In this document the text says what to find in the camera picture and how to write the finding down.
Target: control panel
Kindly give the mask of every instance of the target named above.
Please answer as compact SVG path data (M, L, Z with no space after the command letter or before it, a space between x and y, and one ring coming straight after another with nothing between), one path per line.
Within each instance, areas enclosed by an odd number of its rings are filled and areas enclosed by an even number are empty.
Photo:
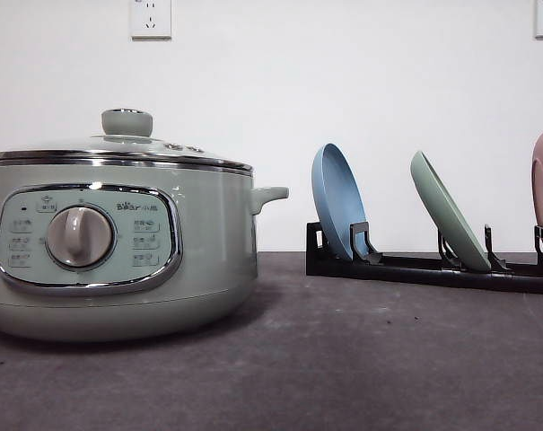
M141 290L138 283L177 267L180 244L176 207L157 190L100 183L30 188L4 203L0 269L31 291Z

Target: chrome trim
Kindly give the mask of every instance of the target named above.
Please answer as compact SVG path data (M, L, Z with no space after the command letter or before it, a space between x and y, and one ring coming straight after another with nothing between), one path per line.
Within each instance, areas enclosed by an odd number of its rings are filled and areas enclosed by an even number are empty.
M136 168L169 168L169 169L187 169L191 171L210 171L233 173L236 175L245 175L252 177L250 171L243 171L232 168L222 168L218 166L209 166L202 164L188 163L166 163L153 161L119 160L119 159L17 159L0 160L0 166L30 166L34 164L77 164L88 166L129 166Z
M53 189L88 189L90 183L82 184L53 184L42 186L29 186L26 188L17 189L14 193L11 193L4 201L2 205L2 213L0 214L0 223L4 216L4 205L12 196L19 193L25 193L29 191L48 191ZM120 186L117 184L102 184L99 187L104 191L123 191L130 193L145 193L151 194L159 198L168 209L170 220L170 236L171 236L171 251L170 257L165 264L154 271L153 273L135 278L132 280L112 282L112 283L91 283L91 284L77 284L73 286L62 284L50 284L50 283L32 283L30 281L22 280L18 277L14 277L8 274L2 264L0 263L0 274L3 279L14 289L32 295L53 295L53 296L94 296L94 295L115 295L124 294L129 292L140 292L149 290L154 287L160 286L168 278L170 278L180 266L183 259L183 238L181 236L181 224L178 215L178 209L173 200L164 192L159 189L151 187L139 187L139 186Z
M189 164L214 166L218 168L231 168L240 171L252 172L253 168L245 163L232 162L223 159L212 159L209 157L201 157L194 155L171 155L171 154L155 154L143 152L129 151L109 151L109 150L23 150L23 151L8 151L0 153L0 161L60 161L63 159L97 159L97 160L119 160L121 162L137 161L137 162L163 162L170 164Z

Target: button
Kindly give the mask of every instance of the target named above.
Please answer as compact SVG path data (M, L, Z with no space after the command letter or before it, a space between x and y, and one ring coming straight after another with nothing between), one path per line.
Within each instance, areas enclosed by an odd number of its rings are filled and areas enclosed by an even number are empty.
M188 150L195 151L196 153L204 153L205 152L201 148L197 148L196 146L186 146L186 148Z
M183 150L183 145L179 145L179 144L165 143L165 144L163 144L163 146L166 147L169 150L177 150L177 151Z
M30 237L16 236L10 239L8 249L12 251L29 251Z
M55 213L57 211L57 203L49 195L42 196L41 201L36 202L36 211L39 213Z
M159 249L159 247L160 240L155 236L155 233L152 235L134 237L133 248L136 250L155 250Z
M159 232L160 224L154 220L135 220L134 232Z
M23 218L13 220L10 223L11 233L31 233L31 220L29 218Z
M12 254L8 260L8 265L12 268L29 268L31 266L30 256L29 253Z
M154 267L160 263L160 257L155 253L134 254L132 267Z

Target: stainless steel rim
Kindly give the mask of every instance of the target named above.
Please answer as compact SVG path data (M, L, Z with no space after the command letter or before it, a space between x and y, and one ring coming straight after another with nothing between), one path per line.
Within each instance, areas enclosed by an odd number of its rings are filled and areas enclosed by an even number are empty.
M233 169L251 173L253 168L245 163L232 162L223 159L212 159L201 156L171 156L167 154L114 152L106 150L32 150L10 151L0 153L0 162L3 166L9 164L74 164L78 160L103 160L119 162L122 165L136 163L169 163L197 166L212 166L223 169Z
M189 169L195 171L211 171L211 172L226 172L234 173L237 175L245 175L248 177L253 176L253 170L250 166L246 166L245 169L230 168L222 165L213 166L210 164L200 163L184 163L183 160L177 162L159 162L155 160L125 160L114 159L107 157L90 157L90 158L22 158L22 159L0 159L0 166L22 166L33 164L77 164L88 166L130 166L130 167L143 167L143 168L171 168L171 169Z

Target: blue plate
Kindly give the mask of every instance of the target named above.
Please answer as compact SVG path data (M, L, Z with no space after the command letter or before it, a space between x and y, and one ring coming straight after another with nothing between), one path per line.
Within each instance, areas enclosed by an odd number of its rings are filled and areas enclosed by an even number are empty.
M315 155L311 183L315 208L331 250L340 259L353 260L349 226L366 221L366 217L355 177L336 145L327 144ZM360 254L368 253L363 241L357 242L357 249Z

